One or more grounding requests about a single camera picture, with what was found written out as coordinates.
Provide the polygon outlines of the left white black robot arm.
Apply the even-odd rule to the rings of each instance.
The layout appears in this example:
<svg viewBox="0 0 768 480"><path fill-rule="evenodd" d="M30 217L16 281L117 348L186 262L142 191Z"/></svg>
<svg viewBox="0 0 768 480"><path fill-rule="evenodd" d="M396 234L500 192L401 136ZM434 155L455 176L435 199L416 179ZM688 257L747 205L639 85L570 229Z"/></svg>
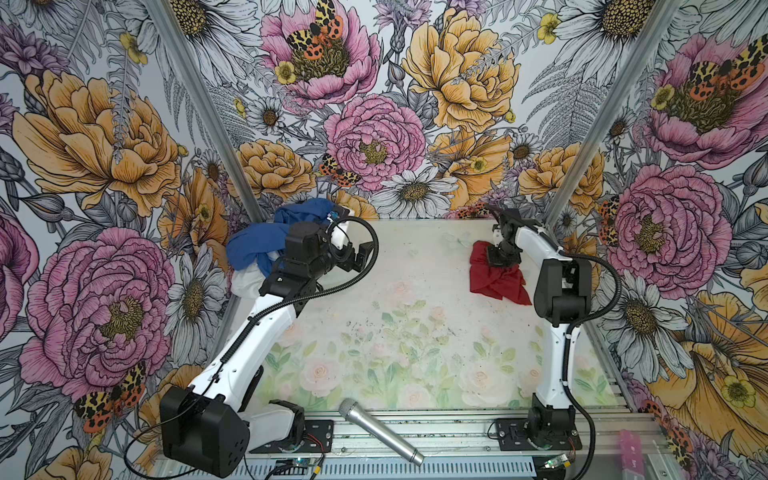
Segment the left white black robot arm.
<svg viewBox="0 0 768 480"><path fill-rule="evenodd" d="M272 400L258 413L244 414L263 365L310 301L359 283L379 253L377 233L361 218L291 225L244 323L188 385L163 395L158 426L164 456L191 472L225 478L257 448L300 446L307 436L302 407Z"/></svg>

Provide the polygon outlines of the blue cloth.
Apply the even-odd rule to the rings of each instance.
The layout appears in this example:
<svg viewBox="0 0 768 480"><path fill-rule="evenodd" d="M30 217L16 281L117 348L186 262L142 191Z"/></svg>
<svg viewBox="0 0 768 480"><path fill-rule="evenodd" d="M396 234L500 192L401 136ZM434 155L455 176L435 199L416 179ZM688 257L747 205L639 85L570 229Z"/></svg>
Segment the blue cloth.
<svg viewBox="0 0 768 480"><path fill-rule="evenodd" d="M252 223L230 238L226 246L230 266L241 271L256 264L268 276L283 253L290 227L300 222L327 225L327 217L335 207L330 200L315 198L278 208L272 222Z"/></svg>

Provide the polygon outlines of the white cloth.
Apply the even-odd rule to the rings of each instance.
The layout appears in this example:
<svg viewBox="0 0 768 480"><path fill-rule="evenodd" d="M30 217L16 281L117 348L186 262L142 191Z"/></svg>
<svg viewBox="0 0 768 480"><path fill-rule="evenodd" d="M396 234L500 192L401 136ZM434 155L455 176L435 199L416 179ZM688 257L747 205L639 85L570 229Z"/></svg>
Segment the white cloth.
<svg viewBox="0 0 768 480"><path fill-rule="evenodd" d="M252 263L247 268L233 272L230 291L240 298L257 299L260 297L259 290L265 280L266 277L258 264Z"/></svg>

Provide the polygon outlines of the red cloth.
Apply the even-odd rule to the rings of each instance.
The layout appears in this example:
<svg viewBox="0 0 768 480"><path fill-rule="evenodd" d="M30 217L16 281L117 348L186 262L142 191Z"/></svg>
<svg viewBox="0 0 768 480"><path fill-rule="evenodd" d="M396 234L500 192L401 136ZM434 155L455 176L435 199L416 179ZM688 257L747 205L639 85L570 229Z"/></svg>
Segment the red cloth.
<svg viewBox="0 0 768 480"><path fill-rule="evenodd" d="M518 305L531 305L520 268L517 265L492 266L487 253L491 246L491 243L485 241L473 244L469 259L469 291L497 300L506 299Z"/></svg>

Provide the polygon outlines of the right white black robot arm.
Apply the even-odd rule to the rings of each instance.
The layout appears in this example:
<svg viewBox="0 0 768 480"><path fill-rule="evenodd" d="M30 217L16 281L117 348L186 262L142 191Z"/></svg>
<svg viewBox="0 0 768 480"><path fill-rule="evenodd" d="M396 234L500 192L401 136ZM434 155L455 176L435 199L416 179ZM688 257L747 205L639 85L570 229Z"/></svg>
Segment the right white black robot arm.
<svg viewBox="0 0 768 480"><path fill-rule="evenodd" d="M492 267L512 267L530 258L538 268L532 298L536 314L547 323L542 377L527 419L509 429L528 450L581 447L576 428L577 402L571 392L575 344L580 323L591 313L592 262L567 253L536 220L517 209L492 207L493 245L487 249Z"/></svg>

